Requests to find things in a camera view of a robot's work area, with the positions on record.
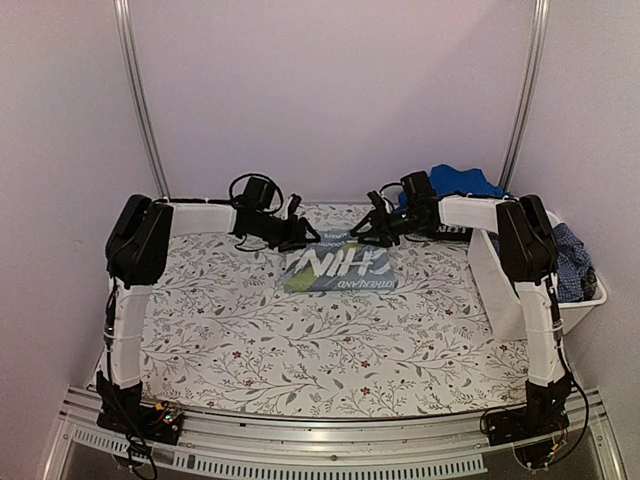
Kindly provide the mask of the left aluminium frame post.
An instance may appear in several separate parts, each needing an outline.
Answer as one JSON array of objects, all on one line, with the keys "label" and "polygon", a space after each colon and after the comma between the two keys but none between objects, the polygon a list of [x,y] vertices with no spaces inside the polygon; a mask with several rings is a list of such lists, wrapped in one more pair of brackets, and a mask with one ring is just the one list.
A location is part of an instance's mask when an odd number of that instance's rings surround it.
[{"label": "left aluminium frame post", "polygon": [[158,195],[161,197],[170,197],[169,182],[162,164],[145,95],[142,72],[136,49],[131,5],[127,0],[115,0],[113,6],[125,73],[151,175]]}]

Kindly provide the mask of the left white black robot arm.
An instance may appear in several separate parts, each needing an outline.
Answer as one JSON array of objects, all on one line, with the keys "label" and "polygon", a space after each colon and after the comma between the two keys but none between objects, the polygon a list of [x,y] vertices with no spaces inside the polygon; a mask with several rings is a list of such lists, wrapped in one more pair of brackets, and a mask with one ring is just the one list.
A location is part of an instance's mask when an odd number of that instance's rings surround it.
[{"label": "left white black robot arm", "polygon": [[181,235],[231,234],[243,240],[256,237],[267,248],[288,252],[319,241],[318,232],[297,209],[297,194],[284,196],[267,176],[242,177],[241,194],[225,199],[151,199],[131,196],[105,247],[111,287],[106,304],[103,338],[105,360],[96,375],[102,398],[117,397],[108,410],[128,434],[148,426],[148,412],[129,396],[140,397],[139,357],[144,316],[152,287],[164,274],[169,243]]}]

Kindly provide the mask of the white plastic laundry basket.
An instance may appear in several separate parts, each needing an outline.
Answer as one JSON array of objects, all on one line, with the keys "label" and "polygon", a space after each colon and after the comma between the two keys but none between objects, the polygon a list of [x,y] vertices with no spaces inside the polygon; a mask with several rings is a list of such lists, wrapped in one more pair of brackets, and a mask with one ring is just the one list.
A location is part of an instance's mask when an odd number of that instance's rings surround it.
[{"label": "white plastic laundry basket", "polygon": [[[527,334],[520,299],[502,271],[487,231],[473,231],[468,260],[493,336],[502,341],[525,340]],[[599,275],[596,275],[595,293],[591,300],[559,304],[563,331],[570,332],[607,299],[608,292]]]}]

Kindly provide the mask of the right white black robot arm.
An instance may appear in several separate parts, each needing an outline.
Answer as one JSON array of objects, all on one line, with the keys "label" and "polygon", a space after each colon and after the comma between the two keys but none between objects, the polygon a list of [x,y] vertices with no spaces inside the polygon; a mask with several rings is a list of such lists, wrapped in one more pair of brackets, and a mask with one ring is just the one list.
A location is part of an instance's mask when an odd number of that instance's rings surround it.
[{"label": "right white black robot arm", "polygon": [[519,297],[529,347],[529,395],[571,391],[573,375],[563,348],[563,319],[557,300],[557,244],[541,199],[439,196],[424,171],[400,180],[407,200],[391,211],[377,191],[367,193],[372,209],[350,231],[358,242],[388,248],[403,235],[437,227],[464,227],[498,235],[499,261]]}]

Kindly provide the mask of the blue pleated skirt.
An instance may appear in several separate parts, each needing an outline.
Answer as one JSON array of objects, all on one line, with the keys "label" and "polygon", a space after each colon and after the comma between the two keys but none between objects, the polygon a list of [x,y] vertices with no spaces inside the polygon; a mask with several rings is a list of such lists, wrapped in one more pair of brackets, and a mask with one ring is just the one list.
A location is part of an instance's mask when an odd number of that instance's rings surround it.
[{"label": "blue pleated skirt", "polygon": [[490,183],[479,168],[458,170],[450,165],[440,164],[432,167],[427,176],[438,197],[460,195],[503,198],[508,196],[502,187]]}]

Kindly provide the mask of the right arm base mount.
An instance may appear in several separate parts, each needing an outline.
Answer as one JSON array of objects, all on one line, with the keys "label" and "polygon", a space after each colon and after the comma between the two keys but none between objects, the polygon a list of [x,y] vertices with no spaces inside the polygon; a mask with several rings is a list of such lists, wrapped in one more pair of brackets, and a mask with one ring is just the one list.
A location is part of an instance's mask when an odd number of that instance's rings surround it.
[{"label": "right arm base mount", "polygon": [[570,425],[565,402],[571,393],[572,378],[541,386],[525,382],[526,403],[514,409],[489,409],[481,416],[480,431],[491,446],[518,442],[551,434]]}]

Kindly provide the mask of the dark blue checkered garment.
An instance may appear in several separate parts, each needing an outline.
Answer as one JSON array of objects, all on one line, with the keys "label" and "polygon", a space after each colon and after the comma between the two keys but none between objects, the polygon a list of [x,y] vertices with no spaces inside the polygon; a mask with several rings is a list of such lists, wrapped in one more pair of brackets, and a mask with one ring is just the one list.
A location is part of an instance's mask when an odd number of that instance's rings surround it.
[{"label": "dark blue checkered garment", "polygon": [[551,226],[551,230],[556,244],[556,301],[580,303],[592,300],[598,280],[584,243],[566,223]]}]

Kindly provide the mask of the dark green printed garment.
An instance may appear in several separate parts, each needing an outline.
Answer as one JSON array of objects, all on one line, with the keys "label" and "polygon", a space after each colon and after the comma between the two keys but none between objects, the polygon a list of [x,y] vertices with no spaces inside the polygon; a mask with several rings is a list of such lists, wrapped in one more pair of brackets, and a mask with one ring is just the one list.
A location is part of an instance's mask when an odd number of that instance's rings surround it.
[{"label": "dark green printed garment", "polygon": [[469,242],[472,230],[468,227],[439,225],[429,235],[435,240]]}]

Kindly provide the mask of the light blue shirt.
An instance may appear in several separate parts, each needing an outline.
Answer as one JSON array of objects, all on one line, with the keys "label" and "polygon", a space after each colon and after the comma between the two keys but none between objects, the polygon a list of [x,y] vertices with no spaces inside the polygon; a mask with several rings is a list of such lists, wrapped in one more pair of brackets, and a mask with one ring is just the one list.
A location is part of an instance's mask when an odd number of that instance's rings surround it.
[{"label": "light blue shirt", "polygon": [[397,280],[386,248],[358,243],[347,230],[329,230],[319,242],[286,255],[280,284],[294,293],[390,291]]}]

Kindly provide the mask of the right aluminium frame post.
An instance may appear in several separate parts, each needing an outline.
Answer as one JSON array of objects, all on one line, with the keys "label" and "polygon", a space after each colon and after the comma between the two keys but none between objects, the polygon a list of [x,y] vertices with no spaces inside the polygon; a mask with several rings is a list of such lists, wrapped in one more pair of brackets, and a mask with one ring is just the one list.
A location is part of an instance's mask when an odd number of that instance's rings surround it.
[{"label": "right aluminium frame post", "polygon": [[517,162],[524,141],[543,58],[549,10],[549,0],[537,0],[534,4],[529,50],[525,62],[522,87],[499,177],[499,185],[505,191],[510,189],[515,177]]}]

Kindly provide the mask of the floral patterned table mat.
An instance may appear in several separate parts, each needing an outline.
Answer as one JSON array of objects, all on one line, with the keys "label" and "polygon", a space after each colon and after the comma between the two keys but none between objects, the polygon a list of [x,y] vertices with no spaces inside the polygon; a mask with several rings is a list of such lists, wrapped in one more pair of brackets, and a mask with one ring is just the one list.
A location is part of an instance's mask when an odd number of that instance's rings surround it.
[{"label": "floral patterned table mat", "polygon": [[520,404],[567,371],[540,285],[527,288],[525,341],[488,319],[468,247],[403,242],[395,287],[288,292],[285,260],[244,253],[219,205],[173,206],[168,261],[150,287],[121,289],[125,345],[96,373],[146,400],[254,414],[405,417]]}]

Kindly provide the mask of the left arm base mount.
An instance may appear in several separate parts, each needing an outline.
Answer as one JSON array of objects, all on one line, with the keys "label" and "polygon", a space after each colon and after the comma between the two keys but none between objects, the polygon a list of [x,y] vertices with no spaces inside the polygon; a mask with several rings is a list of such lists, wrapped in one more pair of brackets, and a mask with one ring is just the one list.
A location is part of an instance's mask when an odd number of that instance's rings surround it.
[{"label": "left arm base mount", "polygon": [[156,406],[142,404],[142,382],[120,387],[99,371],[96,390],[101,398],[97,426],[145,441],[177,445],[184,423],[183,412],[166,401]]}]

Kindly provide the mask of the aluminium frame post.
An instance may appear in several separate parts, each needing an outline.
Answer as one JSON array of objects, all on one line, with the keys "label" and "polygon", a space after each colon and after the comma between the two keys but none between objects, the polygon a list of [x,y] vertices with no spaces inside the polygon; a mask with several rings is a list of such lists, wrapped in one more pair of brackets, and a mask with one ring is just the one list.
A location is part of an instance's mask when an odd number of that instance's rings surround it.
[{"label": "aluminium frame post", "polygon": [[142,72],[136,49],[131,5],[127,0],[115,0],[113,6],[125,73],[151,175],[158,195],[161,197],[170,197],[169,182],[162,164],[145,95]]},{"label": "aluminium frame post", "polygon": [[517,162],[524,141],[543,58],[549,10],[549,0],[537,0],[534,4],[529,50],[525,62],[522,87],[499,177],[499,185],[505,191],[510,189],[515,177]]}]

